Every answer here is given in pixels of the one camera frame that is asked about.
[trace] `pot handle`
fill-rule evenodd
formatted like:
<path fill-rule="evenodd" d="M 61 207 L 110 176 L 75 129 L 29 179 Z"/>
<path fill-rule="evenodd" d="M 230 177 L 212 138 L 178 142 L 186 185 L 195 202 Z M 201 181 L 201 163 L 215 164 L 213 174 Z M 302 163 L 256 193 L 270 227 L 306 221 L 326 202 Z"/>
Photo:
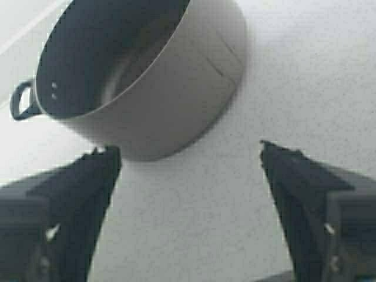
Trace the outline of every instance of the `pot handle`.
<path fill-rule="evenodd" d="M 15 120 L 24 120 L 33 116 L 40 115 L 42 112 L 36 103 L 35 94 L 33 91 L 33 79 L 22 82 L 14 91 L 11 97 L 11 113 Z M 22 113 L 19 112 L 19 104 L 24 91 L 30 88 L 30 106 Z"/>

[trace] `white wall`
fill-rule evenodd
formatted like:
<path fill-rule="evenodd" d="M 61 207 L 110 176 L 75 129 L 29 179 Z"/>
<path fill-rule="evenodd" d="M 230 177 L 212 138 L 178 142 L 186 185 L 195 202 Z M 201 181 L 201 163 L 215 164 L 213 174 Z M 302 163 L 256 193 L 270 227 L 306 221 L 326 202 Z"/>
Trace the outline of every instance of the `white wall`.
<path fill-rule="evenodd" d="M 125 162 L 92 282 L 246 282 L 291 268 L 260 139 L 376 177 L 376 3 L 238 2 L 250 57 L 235 100 L 187 150 L 157 163 Z M 16 123 L 3 108 L 0 122 L 1 183 L 92 148 L 46 117 Z"/>

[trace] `pot rim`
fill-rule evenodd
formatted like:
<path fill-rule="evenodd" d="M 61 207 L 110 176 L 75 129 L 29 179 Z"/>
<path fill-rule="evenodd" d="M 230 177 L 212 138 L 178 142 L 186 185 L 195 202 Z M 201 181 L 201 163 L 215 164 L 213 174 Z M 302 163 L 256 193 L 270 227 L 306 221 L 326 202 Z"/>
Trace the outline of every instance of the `pot rim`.
<path fill-rule="evenodd" d="M 94 115 L 95 113 L 97 112 L 100 112 L 106 108 L 108 108 L 112 103 L 116 102 L 118 99 L 120 99 L 123 95 L 125 95 L 127 92 L 130 92 L 132 90 L 132 88 L 138 84 L 138 82 L 144 78 L 144 76 L 146 76 L 148 73 L 149 73 L 149 70 L 156 64 L 156 62 L 158 61 L 158 59 L 162 56 L 162 54 L 164 54 L 166 48 L 170 45 L 172 39 L 175 37 L 176 35 L 176 32 L 178 31 L 178 29 L 180 29 L 181 25 L 183 24 L 183 20 L 186 18 L 186 14 L 188 13 L 188 10 L 190 9 L 190 7 L 193 5 L 192 2 L 194 2 L 196 0 L 189 0 L 189 3 L 184 11 L 184 14 L 182 15 L 181 19 L 179 20 L 179 23 L 176 25 L 176 27 L 174 28 L 174 31 L 172 32 L 170 38 L 168 39 L 168 41 L 166 42 L 166 44 L 164 45 L 164 47 L 162 48 L 162 50 L 158 53 L 158 55 L 154 58 L 153 62 L 142 72 L 141 75 L 139 75 L 139 77 L 134 81 L 132 82 L 129 86 L 127 86 L 123 91 L 121 91 L 119 94 L 117 94 L 113 99 L 111 99 L 110 101 L 100 105 L 99 107 L 91 110 L 91 111 L 88 111 L 86 113 L 83 113 L 83 114 L 80 114 L 80 115 L 77 115 L 77 116 L 71 116 L 71 117 L 56 117 L 50 113 L 48 113 L 42 106 L 41 104 L 41 101 L 39 100 L 39 95 L 38 95 L 38 88 L 37 88 L 37 83 L 36 81 L 38 80 L 38 71 L 36 73 L 36 76 L 35 76 L 35 79 L 33 80 L 33 91 L 34 91 L 34 95 L 35 95 L 35 100 L 36 100 L 36 103 L 38 105 L 38 108 L 39 110 L 44 114 L 44 115 L 47 115 L 49 116 L 50 118 L 54 119 L 54 120 L 58 120 L 58 121 L 71 121 L 71 120 L 78 120 L 78 119 L 83 119 L 83 118 L 86 118 L 88 116 L 92 116 Z M 71 5 L 74 3 L 74 1 L 72 1 L 69 6 L 66 8 L 66 9 L 69 9 L 69 7 L 71 7 Z"/>

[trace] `white pot exterior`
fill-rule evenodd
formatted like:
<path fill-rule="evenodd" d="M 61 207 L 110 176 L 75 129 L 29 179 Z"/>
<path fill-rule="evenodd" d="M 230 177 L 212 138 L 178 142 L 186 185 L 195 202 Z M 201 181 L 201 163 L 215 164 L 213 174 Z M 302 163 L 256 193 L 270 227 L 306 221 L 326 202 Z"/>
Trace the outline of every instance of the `white pot exterior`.
<path fill-rule="evenodd" d="M 93 112 L 59 121 L 98 145 L 119 146 L 125 159 L 171 155 L 214 122 L 235 92 L 246 35 L 233 0 L 191 0 L 169 43 L 131 87 Z"/>

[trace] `cooking pot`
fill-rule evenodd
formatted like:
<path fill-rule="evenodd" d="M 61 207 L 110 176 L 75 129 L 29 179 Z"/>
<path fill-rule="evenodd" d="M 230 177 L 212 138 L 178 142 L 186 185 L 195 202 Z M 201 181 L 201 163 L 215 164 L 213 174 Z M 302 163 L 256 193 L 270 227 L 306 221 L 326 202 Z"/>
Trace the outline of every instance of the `cooking pot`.
<path fill-rule="evenodd" d="M 73 1 L 11 113 L 43 113 L 126 159 L 157 160 L 218 117 L 245 62 L 246 22 L 233 0 Z"/>

